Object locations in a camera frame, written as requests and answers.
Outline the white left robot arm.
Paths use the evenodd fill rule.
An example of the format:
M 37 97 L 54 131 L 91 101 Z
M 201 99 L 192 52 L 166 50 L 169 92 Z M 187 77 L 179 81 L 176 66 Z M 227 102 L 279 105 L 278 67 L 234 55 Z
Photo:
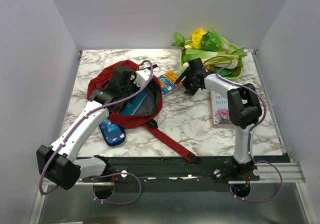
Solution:
M 88 102 L 71 126 L 51 145 L 41 145 L 36 152 L 40 180 L 48 179 L 69 190 L 83 178 L 96 177 L 104 182 L 111 170 L 101 156 L 77 159 L 96 127 L 114 108 L 127 101 L 139 88 L 135 85 L 139 66 L 124 61 L 105 68 L 88 86 Z

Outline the aluminium rail frame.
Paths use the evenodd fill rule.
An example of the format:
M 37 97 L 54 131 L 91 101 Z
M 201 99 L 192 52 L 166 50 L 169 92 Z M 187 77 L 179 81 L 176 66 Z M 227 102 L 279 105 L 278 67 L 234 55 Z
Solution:
M 94 157 L 94 160 L 102 162 L 102 172 L 95 166 L 86 167 L 90 158 L 79 158 L 74 166 L 64 167 L 57 178 L 48 170 L 42 186 L 69 190 L 88 184 L 101 201 L 106 201 L 113 191 L 138 194 L 214 191 L 228 192 L 238 200 L 253 203 L 250 192 L 254 184 L 279 184 L 272 197 L 263 199 L 263 203 L 270 203 L 282 197 L 285 184 L 294 183 L 307 221 L 317 221 L 308 207 L 302 168 L 288 156 L 259 156 L 247 164 L 237 164 L 227 156 L 202 157 L 194 162 L 170 157 Z

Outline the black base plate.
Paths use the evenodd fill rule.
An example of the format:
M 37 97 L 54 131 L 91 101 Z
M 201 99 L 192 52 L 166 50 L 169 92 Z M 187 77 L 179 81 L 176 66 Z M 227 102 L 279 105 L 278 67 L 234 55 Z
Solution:
M 102 175 L 80 179 L 92 185 L 98 199 L 113 193 L 228 192 L 231 185 L 238 196 L 246 197 L 253 183 L 283 182 L 290 165 L 287 155 L 257 156 L 244 172 L 233 168 L 232 156 L 199 157 L 198 164 L 183 157 L 102 158 L 107 161 Z

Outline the blue shark pencil case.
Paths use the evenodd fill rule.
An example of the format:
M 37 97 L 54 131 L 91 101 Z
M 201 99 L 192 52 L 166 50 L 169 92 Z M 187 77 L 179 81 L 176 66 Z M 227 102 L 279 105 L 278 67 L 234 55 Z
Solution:
M 123 143 L 126 139 L 124 128 L 112 123 L 108 119 L 105 119 L 99 124 L 99 129 L 104 141 L 108 146 L 117 146 Z

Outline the orange treehouse storybook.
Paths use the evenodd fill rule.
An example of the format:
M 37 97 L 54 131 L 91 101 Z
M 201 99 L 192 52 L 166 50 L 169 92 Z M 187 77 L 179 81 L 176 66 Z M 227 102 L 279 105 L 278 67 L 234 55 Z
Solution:
M 160 82 L 161 93 L 163 96 L 170 94 L 183 86 L 181 82 L 176 84 L 176 80 L 179 76 L 173 70 L 170 70 L 157 78 Z

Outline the red student backpack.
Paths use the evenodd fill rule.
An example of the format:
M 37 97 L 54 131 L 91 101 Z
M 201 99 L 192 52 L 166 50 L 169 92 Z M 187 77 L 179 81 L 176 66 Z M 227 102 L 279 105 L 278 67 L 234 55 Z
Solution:
M 138 64 L 130 60 L 120 61 L 109 67 L 106 67 L 97 77 L 95 77 L 89 82 L 87 88 L 87 99 L 90 98 L 90 96 L 96 89 L 106 88 L 108 82 L 111 79 L 113 70 L 116 67 L 121 66 L 130 68 L 133 71 L 137 71 L 139 68 Z M 163 95 L 161 91 L 160 82 L 156 77 L 152 78 L 150 83 L 147 85 L 146 90 L 149 92 L 148 97 L 151 98 L 151 108 L 147 109 L 151 112 L 150 115 L 125 115 L 117 113 L 116 111 L 110 111 L 108 119 L 126 129 L 144 127 L 158 140 L 160 140 L 169 148 L 177 152 L 188 162 L 198 164 L 200 162 L 200 158 L 197 155 L 195 155 L 194 153 L 192 153 L 191 151 L 189 151 L 181 144 L 179 144 L 178 142 L 176 142 L 175 140 L 173 140 L 168 135 L 166 135 L 158 129 L 158 124 L 154 120 L 154 117 L 156 117 L 159 114 L 163 107 Z

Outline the green lettuce head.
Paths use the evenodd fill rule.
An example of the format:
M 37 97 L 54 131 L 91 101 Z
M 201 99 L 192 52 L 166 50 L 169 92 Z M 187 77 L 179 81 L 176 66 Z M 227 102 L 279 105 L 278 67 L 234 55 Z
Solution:
M 210 29 L 205 33 L 200 41 L 201 50 L 213 51 L 213 52 L 225 52 L 229 51 L 230 43 L 227 39 L 220 36 L 216 31 Z

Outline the flower cover Designer Fate book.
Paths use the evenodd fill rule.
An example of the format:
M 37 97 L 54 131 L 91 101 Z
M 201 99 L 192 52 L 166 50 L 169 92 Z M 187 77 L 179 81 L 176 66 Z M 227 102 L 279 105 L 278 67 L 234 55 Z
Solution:
M 222 95 L 210 91 L 212 125 L 215 128 L 234 128 L 230 120 L 228 100 Z

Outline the green white leek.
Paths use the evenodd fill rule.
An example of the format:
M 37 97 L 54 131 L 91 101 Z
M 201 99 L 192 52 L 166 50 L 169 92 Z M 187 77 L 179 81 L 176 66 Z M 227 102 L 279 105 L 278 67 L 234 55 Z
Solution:
M 186 54 L 181 61 L 180 68 L 184 71 L 188 67 L 188 61 L 191 61 L 195 58 L 200 58 L 202 63 L 206 65 L 213 65 L 214 67 L 223 68 L 226 67 L 230 63 L 230 59 L 232 60 L 232 64 L 227 67 L 227 69 L 235 69 L 236 67 L 243 68 L 243 63 L 234 54 L 223 54 L 218 55 L 217 53 L 204 55 L 204 54 Z

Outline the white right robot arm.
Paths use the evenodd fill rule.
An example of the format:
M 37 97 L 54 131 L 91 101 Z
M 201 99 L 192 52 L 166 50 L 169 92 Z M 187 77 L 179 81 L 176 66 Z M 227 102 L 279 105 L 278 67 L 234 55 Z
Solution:
M 227 98 L 229 118 L 235 126 L 235 150 L 230 175 L 236 180 L 243 179 L 254 166 L 253 128 L 259 124 L 260 117 L 265 117 L 259 101 L 261 96 L 250 83 L 242 85 L 223 78 L 218 72 L 208 71 L 200 58 L 188 62 L 188 67 L 176 80 L 176 83 L 180 82 L 187 95 L 195 95 L 199 89 L 208 89 Z

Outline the blue paperback book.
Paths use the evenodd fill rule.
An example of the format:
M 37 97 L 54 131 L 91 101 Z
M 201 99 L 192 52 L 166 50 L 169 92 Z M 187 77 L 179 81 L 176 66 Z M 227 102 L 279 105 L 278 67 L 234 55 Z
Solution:
M 142 102 L 144 101 L 146 96 L 147 96 L 146 91 L 142 91 L 141 93 L 139 93 L 137 96 L 134 97 L 134 99 L 132 101 L 129 101 L 127 103 L 126 107 L 124 108 L 124 110 L 122 112 L 120 112 L 120 114 L 133 115 L 137 111 L 139 106 L 142 104 Z

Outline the yellow artificial flower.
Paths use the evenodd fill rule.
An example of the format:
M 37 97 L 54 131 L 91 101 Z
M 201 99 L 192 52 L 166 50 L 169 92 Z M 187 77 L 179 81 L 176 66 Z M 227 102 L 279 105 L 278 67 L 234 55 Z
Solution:
M 185 43 L 185 45 L 193 49 L 200 49 L 202 46 L 201 40 L 205 34 L 206 34 L 206 31 L 202 28 L 195 30 L 191 35 L 191 42 Z

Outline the green leaf sprig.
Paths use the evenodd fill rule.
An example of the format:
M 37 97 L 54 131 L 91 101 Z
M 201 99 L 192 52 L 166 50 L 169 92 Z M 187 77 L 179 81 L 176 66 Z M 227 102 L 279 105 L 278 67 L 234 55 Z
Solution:
M 171 46 L 182 47 L 182 48 L 185 46 L 185 37 L 181 33 L 175 32 L 174 40 L 175 41 L 171 44 Z

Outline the green plastic tray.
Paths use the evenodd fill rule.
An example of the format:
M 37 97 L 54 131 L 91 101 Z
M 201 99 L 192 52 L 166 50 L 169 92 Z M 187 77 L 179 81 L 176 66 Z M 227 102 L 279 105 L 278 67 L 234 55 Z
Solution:
M 204 54 L 204 55 L 209 55 L 209 54 L 214 54 L 215 52 L 213 51 L 203 51 L 203 50 L 197 50 L 197 49 L 193 49 L 189 46 L 186 46 L 186 43 L 191 42 L 191 40 L 187 40 L 184 44 L 184 48 L 181 50 L 180 53 L 180 63 L 182 61 L 182 58 L 186 55 L 186 54 Z M 230 49 L 226 54 L 234 54 L 236 55 L 238 58 L 240 58 L 240 60 L 242 61 L 242 58 L 247 56 L 247 53 L 244 51 L 244 48 L 238 48 L 236 45 L 234 44 L 230 44 L 229 45 Z M 219 68 L 219 67 L 214 67 L 213 65 L 206 65 L 205 63 L 204 67 L 208 70 L 208 71 L 215 71 L 218 72 L 223 68 Z M 225 77 L 229 80 L 236 80 L 238 78 L 240 78 L 242 76 L 242 71 L 243 68 L 239 68 L 236 67 L 235 69 L 224 69 L 222 70 L 219 74 L 222 77 Z

